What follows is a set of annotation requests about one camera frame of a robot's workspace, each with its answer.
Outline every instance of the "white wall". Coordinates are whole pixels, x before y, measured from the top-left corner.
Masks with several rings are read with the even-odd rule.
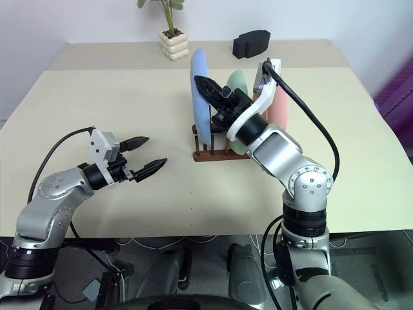
[[[175,20],[193,41],[229,40],[260,28],[275,40],[330,40],[372,95],[413,51],[412,0],[186,0],[184,5]],[[0,0],[0,119],[9,117],[65,42],[157,41],[165,28],[159,7],[149,1],[139,10],[134,0]]]

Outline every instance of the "potted plant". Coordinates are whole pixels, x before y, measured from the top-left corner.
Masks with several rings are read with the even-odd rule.
[[[189,54],[188,38],[174,27],[174,18],[172,12],[183,9],[184,0],[151,0],[155,1],[162,10],[163,15],[168,23],[168,30],[162,31],[159,34],[161,38],[162,51],[171,60],[177,60]],[[142,8],[146,0],[138,0],[137,7]]]

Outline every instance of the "beige table surface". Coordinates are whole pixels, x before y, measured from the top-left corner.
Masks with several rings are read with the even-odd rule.
[[[228,43],[191,43],[191,48],[196,45],[206,46],[213,64],[210,77],[220,84],[234,69],[247,68],[252,88],[256,64],[267,56],[238,61],[225,53]],[[157,158],[167,157],[168,162],[139,184],[104,188],[84,202],[73,219],[83,237],[262,233],[281,214],[282,186],[251,160],[193,161],[188,59],[165,61],[157,48],[155,43],[69,45],[41,75],[0,130],[1,236],[14,234],[32,178],[49,148],[67,132],[89,125],[111,131],[119,140],[150,137],[140,149],[125,153],[132,169]],[[148,67],[149,60],[127,68],[135,59],[129,50],[153,50],[149,60],[155,70]],[[317,56],[320,50],[324,57]],[[305,51],[319,58],[307,57]],[[330,43],[310,41],[272,43],[271,53],[287,59],[284,79],[326,126],[340,151],[340,173],[328,196],[330,231],[412,228],[413,168],[341,52]],[[87,55],[94,60],[85,61]],[[292,65],[295,58],[298,63],[301,59],[300,67]],[[327,142],[292,101],[287,130],[305,155],[332,170]],[[42,178],[90,163],[87,149],[87,134],[71,138],[52,156]]]

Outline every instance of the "white plant pot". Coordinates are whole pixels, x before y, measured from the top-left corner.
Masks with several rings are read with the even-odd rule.
[[[169,39],[161,32],[159,37],[161,38],[162,52],[167,55],[170,60],[177,60],[189,55],[188,37],[186,34],[180,34],[177,37]]]

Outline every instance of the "robotic arm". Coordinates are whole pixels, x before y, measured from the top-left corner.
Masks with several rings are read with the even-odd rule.
[[[266,66],[276,71],[279,65],[274,60],[268,59]],[[254,92],[261,96],[260,90],[269,85],[275,91],[276,82],[266,66],[259,65],[256,82],[261,81],[261,86],[254,85]],[[329,171],[303,156],[291,136],[261,117],[263,100],[253,103],[238,88],[221,88],[207,77],[195,76],[195,82],[199,93],[217,110],[212,121],[227,132],[228,139],[247,147],[247,154],[285,188],[282,239],[274,245],[274,255],[279,279],[294,288],[299,305],[317,310],[377,309],[331,275],[326,226],[327,195],[333,185]]]
[[[73,214],[80,204],[104,186],[125,180],[139,182],[156,173],[166,158],[135,172],[126,167],[122,153],[149,140],[134,137],[118,142],[111,132],[94,129],[89,151],[96,163],[54,173],[38,187],[37,196],[21,211],[12,254],[0,274],[0,300],[6,296],[33,295],[47,291],[54,264]]]

